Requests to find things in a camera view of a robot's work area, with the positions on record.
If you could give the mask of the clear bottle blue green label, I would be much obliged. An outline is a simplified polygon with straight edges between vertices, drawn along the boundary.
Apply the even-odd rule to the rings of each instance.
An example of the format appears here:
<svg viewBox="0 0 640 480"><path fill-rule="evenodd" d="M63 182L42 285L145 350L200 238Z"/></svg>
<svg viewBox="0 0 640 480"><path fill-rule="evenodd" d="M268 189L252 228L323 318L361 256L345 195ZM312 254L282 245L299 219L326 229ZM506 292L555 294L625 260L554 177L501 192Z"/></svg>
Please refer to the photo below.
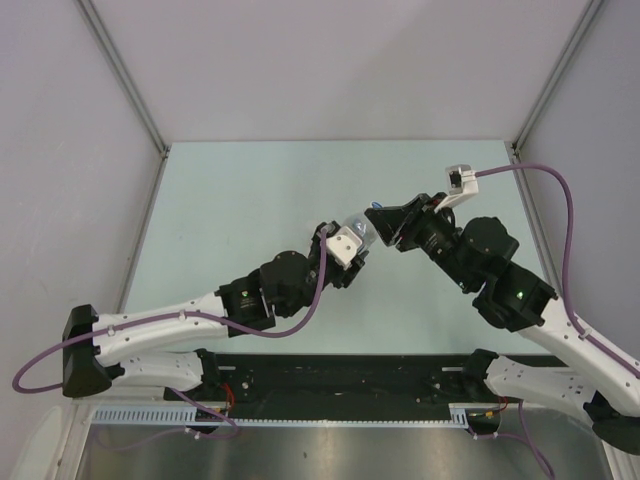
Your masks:
<svg viewBox="0 0 640 480"><path fill-rule="evenodd" d="M361 240L361 245L358 248L359 253L368 251L379 239L375 227L366 217L364 211L350 215L344 220L343 225L347 226Z"/></svg>

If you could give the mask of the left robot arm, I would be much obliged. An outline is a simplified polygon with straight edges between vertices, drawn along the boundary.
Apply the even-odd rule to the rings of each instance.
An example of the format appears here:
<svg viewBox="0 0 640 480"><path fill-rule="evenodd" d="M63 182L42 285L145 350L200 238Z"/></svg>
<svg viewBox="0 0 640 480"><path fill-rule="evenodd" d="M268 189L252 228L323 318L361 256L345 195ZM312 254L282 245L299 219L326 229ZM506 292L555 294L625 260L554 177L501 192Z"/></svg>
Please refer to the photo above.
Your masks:
<svg viewBox="0 0 640 480"><path fill-rule="evenodd" d="M197 398L214 397L221 376L203 349L175 353L169 346L199 338L243 334L279 337L279 318L311 316L327 286L348 287L365 265L377 234L362 217L322 223L308 254L278 253L245 277L199 298L136 314L99 314L73 308L63 330L62 392L83 398L114 385L160 386Z"/></svg>

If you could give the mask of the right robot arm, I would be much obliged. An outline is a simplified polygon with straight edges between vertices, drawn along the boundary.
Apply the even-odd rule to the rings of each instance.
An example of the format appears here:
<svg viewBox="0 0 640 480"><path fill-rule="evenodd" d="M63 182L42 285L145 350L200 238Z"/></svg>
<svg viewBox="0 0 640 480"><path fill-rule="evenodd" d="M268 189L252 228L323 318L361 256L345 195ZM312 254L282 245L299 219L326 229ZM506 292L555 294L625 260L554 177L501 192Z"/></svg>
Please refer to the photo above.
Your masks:
<svg viewBox="0 0 640 480"><path fill-rule="evenodd" d="M495 217L455 224L443 194L420 194L403 206L369 208L365 215L382 242L400 252L422 250L490 325L546 349L569 372L521 364L476 350L463 368L461 388L473 401L491 394L562 412L609 445L639 452L639 363L593 329L570 319L567 300L512 259L519 243Z"/></svg>

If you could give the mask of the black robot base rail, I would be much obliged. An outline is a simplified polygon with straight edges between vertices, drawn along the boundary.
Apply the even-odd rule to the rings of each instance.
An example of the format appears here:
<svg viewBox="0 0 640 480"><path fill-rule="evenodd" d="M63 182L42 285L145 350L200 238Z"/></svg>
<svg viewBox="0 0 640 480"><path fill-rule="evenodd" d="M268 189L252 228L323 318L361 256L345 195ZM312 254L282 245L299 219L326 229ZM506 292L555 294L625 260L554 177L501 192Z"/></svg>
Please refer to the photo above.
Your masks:
<svg viewBox="0 0 640 480"><path fill-rule="evenodd" d="M204 356L204 380L186 391L198 403L227 401L230 414L400 419L432 418L454 403L503 407L514 396L491 393L462 371L470 355Z"/></svg>

